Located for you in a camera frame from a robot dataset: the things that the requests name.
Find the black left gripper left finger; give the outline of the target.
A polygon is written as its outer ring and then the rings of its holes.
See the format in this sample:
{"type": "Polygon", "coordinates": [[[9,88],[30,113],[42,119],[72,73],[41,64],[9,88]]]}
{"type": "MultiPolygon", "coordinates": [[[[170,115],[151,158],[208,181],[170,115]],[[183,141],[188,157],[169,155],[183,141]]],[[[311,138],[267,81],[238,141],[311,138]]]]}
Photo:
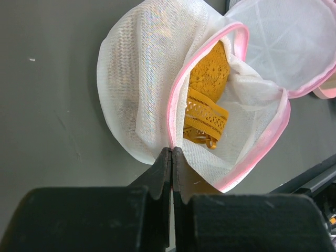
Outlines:
{"type": "Polygon", "coordinates": [[[165,251],[171,157],[163,148],[128,186],[31,190],[7,226],[7,251],[165,251]]]}

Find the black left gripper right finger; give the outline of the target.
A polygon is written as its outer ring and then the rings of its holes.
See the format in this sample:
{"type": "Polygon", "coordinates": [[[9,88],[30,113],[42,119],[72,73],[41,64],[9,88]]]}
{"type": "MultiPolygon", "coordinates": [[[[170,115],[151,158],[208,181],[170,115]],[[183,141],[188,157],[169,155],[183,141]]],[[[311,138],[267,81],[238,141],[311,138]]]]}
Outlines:
{"type": "Polygon", "coordinates": [[[229,195],[172,152],[177,251],[335,251],[324,218],[302,194],[229,195]]]}

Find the mustard yellow lace bra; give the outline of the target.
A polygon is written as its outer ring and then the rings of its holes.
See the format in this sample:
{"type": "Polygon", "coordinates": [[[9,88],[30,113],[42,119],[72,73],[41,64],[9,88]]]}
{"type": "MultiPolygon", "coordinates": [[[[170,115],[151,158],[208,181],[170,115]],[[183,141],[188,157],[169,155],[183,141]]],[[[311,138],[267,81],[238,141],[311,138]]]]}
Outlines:
{"type": "Polygon", "coordinates": [[[183,138],[214,150],[221,139],[229,112],[217,102],[230,74],[225,48],[218,41],[190,73],[183,138]]]}

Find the pink-zippered round laundry bag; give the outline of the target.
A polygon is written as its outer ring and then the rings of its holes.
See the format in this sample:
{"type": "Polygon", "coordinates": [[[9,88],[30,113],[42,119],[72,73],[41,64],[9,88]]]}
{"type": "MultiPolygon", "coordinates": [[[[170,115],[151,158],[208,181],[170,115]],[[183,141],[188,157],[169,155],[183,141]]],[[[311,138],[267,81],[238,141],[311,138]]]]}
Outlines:
{"type": "Polygon", "coordinates": [[[335,72],[334,1],[240,1],[222,15],[205,1],[143,1],[101,44],[97,88],[106,123],[135,159],[164,147],[221,192],[275,145],[290,100],[335,72]],[[217,148],[183,138],[190,73],[222,41],[230,66],[217,104],[229,117],[217,148]]]}

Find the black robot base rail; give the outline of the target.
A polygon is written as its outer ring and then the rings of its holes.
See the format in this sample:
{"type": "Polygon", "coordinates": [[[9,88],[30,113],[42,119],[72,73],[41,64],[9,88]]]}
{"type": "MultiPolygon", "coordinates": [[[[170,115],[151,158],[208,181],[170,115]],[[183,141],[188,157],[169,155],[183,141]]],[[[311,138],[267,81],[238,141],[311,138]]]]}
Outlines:
{"type": "Polygon", "coordinates": [[[335,155],[271,191],[271,194],[302,194],[319,208],[325,226],[335,243],[335,155]]]}

